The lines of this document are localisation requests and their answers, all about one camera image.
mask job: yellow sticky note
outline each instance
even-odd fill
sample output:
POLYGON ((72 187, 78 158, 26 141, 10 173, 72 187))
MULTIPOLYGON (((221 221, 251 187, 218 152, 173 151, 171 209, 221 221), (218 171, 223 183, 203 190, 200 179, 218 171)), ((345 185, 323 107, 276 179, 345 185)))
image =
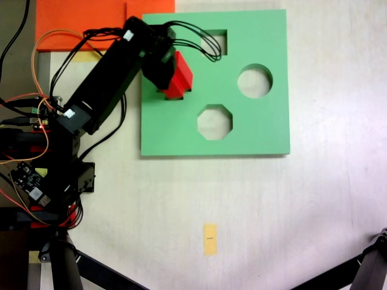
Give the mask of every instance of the yellow sticky note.
POLYGON ((30 264, 40 264, 41 261, 38 258, 39 251, 30 251, 29 256, 30 256, 30 264))
POLYGON ((216 225, 204 224, 204 255, 211 256, 216 253, 216 225))
POLYGON ((101 59, 100 55, 95 51, 79 51, 71 60, 72 62, 98 62, 101 59))
POLYGON ((35 168, 36 173, 38 173, 41 177, 46 177, 48 173, 47 168, 35 168))

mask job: orange paper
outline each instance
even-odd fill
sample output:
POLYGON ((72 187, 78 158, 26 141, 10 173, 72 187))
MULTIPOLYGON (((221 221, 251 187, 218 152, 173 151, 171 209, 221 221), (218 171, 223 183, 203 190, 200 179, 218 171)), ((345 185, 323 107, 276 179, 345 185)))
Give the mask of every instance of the orange paper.
MULTIPOLYGON (((35 40, 53 29, 70 29, 79 33, 91 28, 122 27, 134 15, 173 13, 175 0, 37 0, 35 40)), ((44 39, 39 51, 70 51, 80 41, 69 34, 55 34, 44 39)), ((112 41, 94 42, 106 50, 112 41)), ((84 45, 82 50, 91 50, 84 45)))

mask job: square hole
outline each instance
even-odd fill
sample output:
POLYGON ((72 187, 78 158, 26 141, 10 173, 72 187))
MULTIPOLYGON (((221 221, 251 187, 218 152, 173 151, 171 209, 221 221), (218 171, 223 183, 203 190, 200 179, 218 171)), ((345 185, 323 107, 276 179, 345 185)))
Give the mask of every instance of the square hole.
MULTIPOLYGON (((206 30, 207 33, 209 33, 217 42, 219 42, 221 47, 221 55, 226 56, 227 55, 227 30, 226 29, 218 29, 218 30, 206 30)), ((201 47, 207 51, 208 53, 213 54, 213 50, 211 47, 205 42, 203 39, 201 40, 201 47)))

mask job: white sticker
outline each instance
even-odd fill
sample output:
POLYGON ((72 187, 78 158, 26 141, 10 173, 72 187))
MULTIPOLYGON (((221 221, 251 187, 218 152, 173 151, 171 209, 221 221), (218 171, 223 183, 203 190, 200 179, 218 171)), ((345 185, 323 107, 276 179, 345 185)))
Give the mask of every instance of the white sticker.
POLYGON ((42 197, 42 199, 39 201, 39 204, 43 207, 45 207, 49 202, 51 201, 51 199, 45 195, 42 197))
POLYGON ((129 29, 125 32, 122 38, 124 38, 127 41, 130 41, 133 37, 133 32, 131 32, 129 29))
POLYGON ((75 112, 72 109, 67 110, 63 116, 65 116, 67 119, 71 119, 71 117, 75 115, 75 112))
POLYGON ((42 192, 40 189, 38 189, 37 187, 35 187, 31 192, 30 192, 30 196, 35 200, 37 201, 41 196, 42 196, 42 192))

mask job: green board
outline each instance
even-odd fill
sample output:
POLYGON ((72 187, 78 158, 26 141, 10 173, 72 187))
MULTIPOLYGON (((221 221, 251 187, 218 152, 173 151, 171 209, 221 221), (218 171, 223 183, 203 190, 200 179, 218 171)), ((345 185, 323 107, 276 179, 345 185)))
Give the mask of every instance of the green board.
MULTIPOLYGON (((209 31, 227 31, 227 55, 219 62, 210 62, 197 50, 178 48, 193 72, 193 88, 184 100, 166 101, 143 77, 143 156, 290 153, 285 10, 147 14, 143 20, 186 21, 209 31), (237 85, 241 71, 253 64, 268 68, 273 78, 270 92, 261 98, 246 97, 237 85), (198 131, 198 116, 220 105, 232 114, 232 130, 222 140, 207 140, 198 131)), ((177 38, 201 45, 192 32, 172 28, 177 38)))

